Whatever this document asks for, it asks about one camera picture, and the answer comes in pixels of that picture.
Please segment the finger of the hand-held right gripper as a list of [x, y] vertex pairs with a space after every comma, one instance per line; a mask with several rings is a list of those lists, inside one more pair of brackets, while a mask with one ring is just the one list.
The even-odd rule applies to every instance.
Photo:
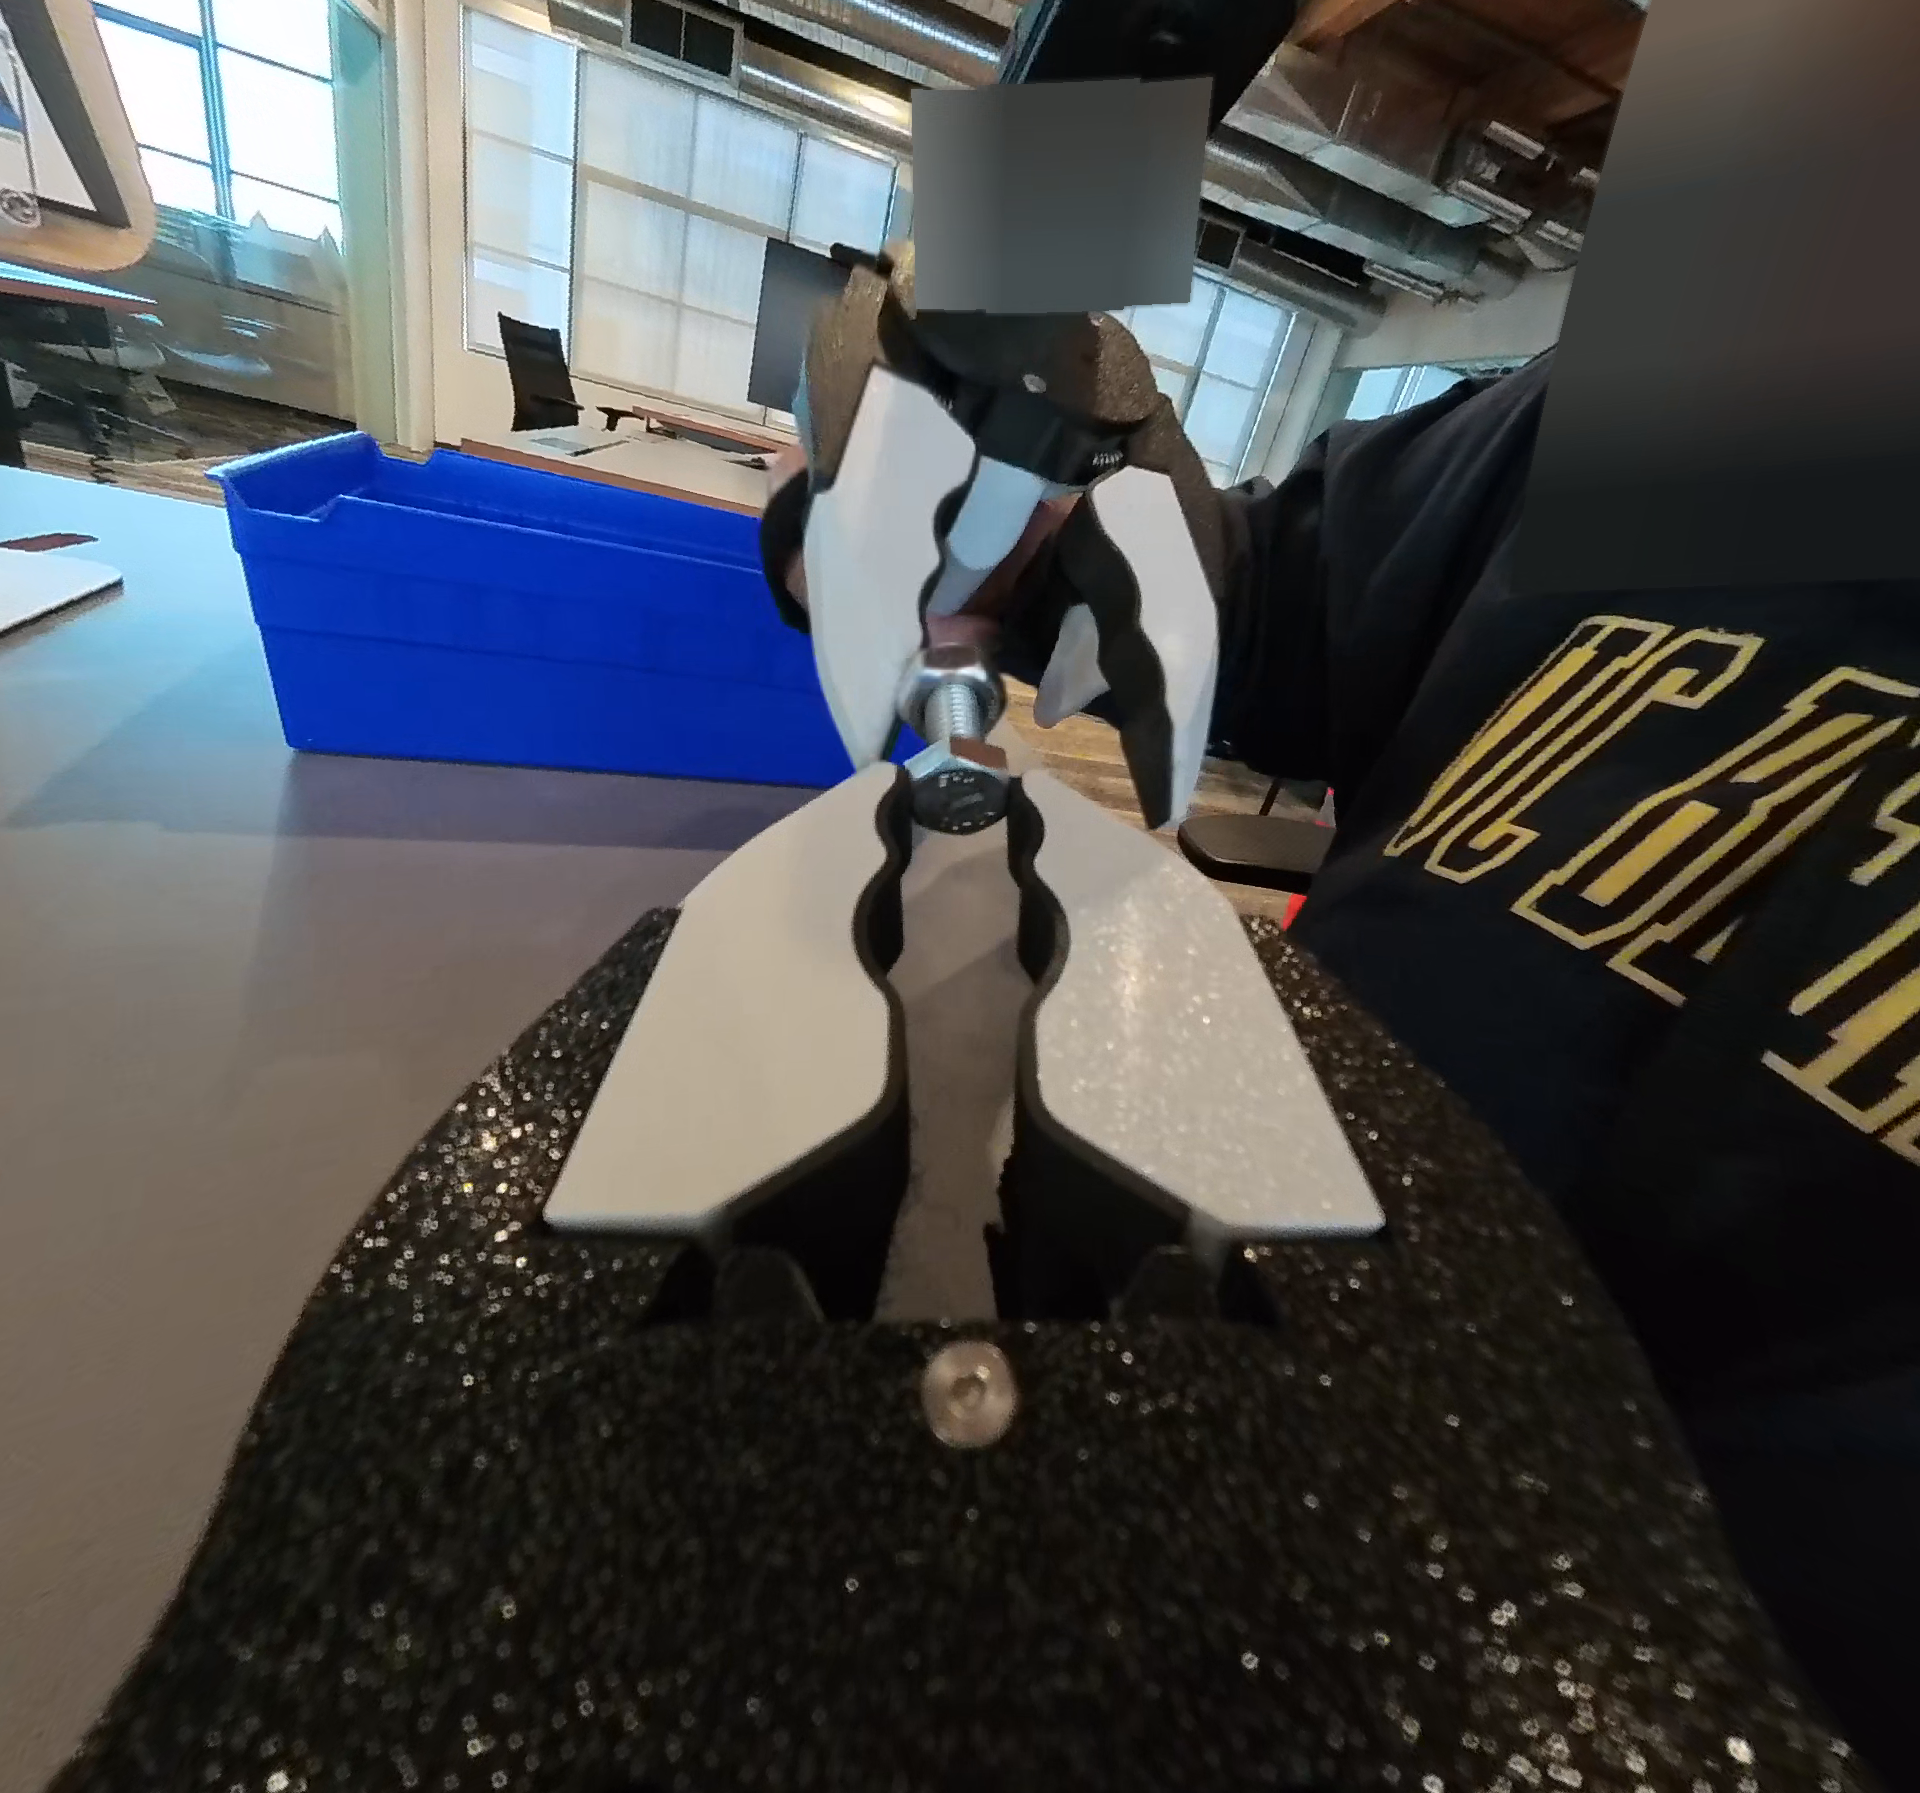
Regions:
[[972, 439], [925, 388], [872, 366], [831, 484], [810, 501], [810, 641], [855, 770], [885, 759], [923, 651], [940, 520], [972, 484]]
[[1148, 829], [1176, 824], [1206, 755], [1220, 612], [1169, 475], [1125, 468], [1069, 518], [1069, 585]]

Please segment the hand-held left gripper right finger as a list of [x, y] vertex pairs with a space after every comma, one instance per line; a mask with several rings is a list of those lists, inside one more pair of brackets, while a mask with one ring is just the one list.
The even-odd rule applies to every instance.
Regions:
[[1063, 916], [1033, 1014], [1036, 1101], [1200, 1242], [1367, 1237], [1384, 1216], [1215, 887], [1043, 770], [1033, 891]]

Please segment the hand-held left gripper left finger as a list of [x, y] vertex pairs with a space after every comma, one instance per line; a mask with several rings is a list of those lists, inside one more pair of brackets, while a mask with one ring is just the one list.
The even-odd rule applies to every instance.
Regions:
[[909, 821], [899, 766], [866, 766], [686, 895], [547, 1199], [555, 1229], [721, 1237], [901, 1122]]

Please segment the steel hex nut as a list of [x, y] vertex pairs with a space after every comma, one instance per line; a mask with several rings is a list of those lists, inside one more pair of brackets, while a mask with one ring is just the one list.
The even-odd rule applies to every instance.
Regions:
[[934, 644], [899, 681], [899, 721], [925, 744], [982, 742], [1003, 715], [1003, 686], [974, 644]]

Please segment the steel hex bolt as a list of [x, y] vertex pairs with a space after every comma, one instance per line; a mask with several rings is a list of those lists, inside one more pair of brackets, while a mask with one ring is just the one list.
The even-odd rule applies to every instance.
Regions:
[[1006, 817], [1011, 773], [1006, 751], [991, 742], [991, 734], [982, 742], [925, 744], [906, 760], [903, 773], [911, 779], [915, 821], [927, 831], [954, 836], [972, 835]]

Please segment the blue plastic bin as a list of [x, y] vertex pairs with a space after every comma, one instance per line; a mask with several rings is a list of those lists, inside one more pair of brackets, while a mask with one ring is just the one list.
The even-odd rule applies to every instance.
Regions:
[[343, 434], [214, 470], [294, 750], [824, 790], [758, 518]]

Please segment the person's right forearm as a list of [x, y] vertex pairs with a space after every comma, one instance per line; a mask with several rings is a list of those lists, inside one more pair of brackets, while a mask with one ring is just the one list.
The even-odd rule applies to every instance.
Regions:
[[1210, 748], [1356, 794], [1519, 510], [1547, 350], [1318, 436], [1191, 518], [1215, 575]]

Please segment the person's right hand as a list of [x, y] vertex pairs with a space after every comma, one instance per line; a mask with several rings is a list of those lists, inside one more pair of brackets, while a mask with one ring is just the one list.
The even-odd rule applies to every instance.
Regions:
[[1058, 566], [1058, 532], [1077, 513], [1081, 498], [1081, 493], [1071, 493], [1043, 501], [1011, 553], [959, 612], [927, 610], [925, 644], [969, 645], [999, 666], [1003, 677], [1039, 690], [1071, 604]]

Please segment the pale office desk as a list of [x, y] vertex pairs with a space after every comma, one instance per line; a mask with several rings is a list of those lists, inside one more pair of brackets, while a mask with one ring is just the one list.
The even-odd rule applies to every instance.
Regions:
[[796, 451], [777, 432], [683, 413], [619, 406], [590, 406], [581, 413], [572, 425], [465, 436], [457, 451], [746, 514], [765, 509], [781, 454]]

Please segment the black monitor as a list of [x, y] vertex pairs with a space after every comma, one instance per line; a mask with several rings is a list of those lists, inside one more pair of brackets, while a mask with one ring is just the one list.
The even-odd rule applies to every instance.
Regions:
[[796, 409], [803, 357], [819, 311], [846, 288], [849, 258], [765, 241], [746, 398], [770, 413]]

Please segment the black office chair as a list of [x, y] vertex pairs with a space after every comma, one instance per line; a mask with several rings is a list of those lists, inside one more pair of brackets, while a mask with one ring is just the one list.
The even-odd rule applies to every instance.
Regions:
[[497, 336], [514, 394], [515, 434], [576, 430], [581, 421], [559, 327], [497, 314]]

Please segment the navy sweatshirt gold print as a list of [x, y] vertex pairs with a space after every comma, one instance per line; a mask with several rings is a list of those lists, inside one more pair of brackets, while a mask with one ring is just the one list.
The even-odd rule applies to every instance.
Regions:
[[1522, 593], [1516, 526], [1307, 939], [1553, 1200], [1916, 1788], [1916, 585]]

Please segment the wooden framed acrylic sign stand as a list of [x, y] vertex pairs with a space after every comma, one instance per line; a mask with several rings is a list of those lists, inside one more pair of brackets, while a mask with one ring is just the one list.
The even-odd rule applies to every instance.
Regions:
[[159, 209], [90, 0], [2, 0], [2, 89], [5, 335], [135, 314], [108, 277], [147, 254]]

